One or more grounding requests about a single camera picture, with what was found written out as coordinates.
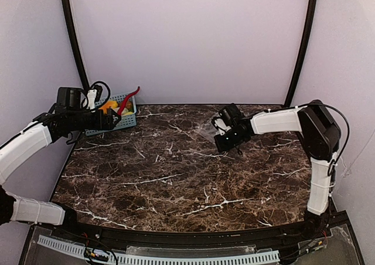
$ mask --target zip tie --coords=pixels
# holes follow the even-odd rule
[[[35,222],[34,222],[35,224],[37,224],[39,216],[40,216],[40,211],[42,210],[42,204],[40,202],[38,202],[36,199],[31,199],[31,200],[36,202],[37,205],[38,205],[37,215],[36,215],[36,219],[35,219]]]
[[[311,182],[311,185],[317,186],[317,187],[320,187],[320,188],[323,188],[323,189],[329,189],[330,188],[330,186],[322,186],[322,185],[319,185],[319,184],[316,184],[316,183],[313,183],[313,182]]]

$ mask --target tabletop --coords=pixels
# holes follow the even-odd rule
[[[293,132],[219,154],[202,128],[223,105],[139,106],[137,126],[79,139],[52,201],[94,225],[218,232],[303,220],[311,165]],[[245,115],[278,106],[240,105]]]

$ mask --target red object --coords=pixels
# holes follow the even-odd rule
[[[129,93],[129,94],[125,97],[124,101],[122,101],[121,106],[120,106],[120,108],[119,108],[118,111],[117,111],[117,114],[119,114],[119,115],[122,114],[122,111],[124,110],[125,106],[127,105],[128,100],[129,100],[132,96],[136,95],[136,94],[139,92],[140,89],[141,89],[141,88],[138,86],[137,90],[135,90],[135,91],[132,92],[132,93]]]

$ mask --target white wall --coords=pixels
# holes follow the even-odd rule
[[[308,0],[71,0],[90,81],[138,102],[284,103]]]
[[[318,0],[293,103],[314,98],[337,107],[349,119],[346,168],[341,162],[334,199],[339,210],[349,213],[366,264],[375,264],[374,0]]]
[[[0,142],[56,101],[60,86],[79,86],[60,0],[0,0]],[[5,183],[7,191],[48,200],[70,147],[49,146]],[[29,227],[0,227],[0,264],[18,264]]]

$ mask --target yellow object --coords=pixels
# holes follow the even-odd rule
[[[104,114],[107,114],[107,110],[109,108],[117,108],[118,107],[118,103],[116,101],[113,101],[113,100],[109,100],[108,102],[106,102],[103,106],[101,106],[99,108],[99,110],[103,110]]]

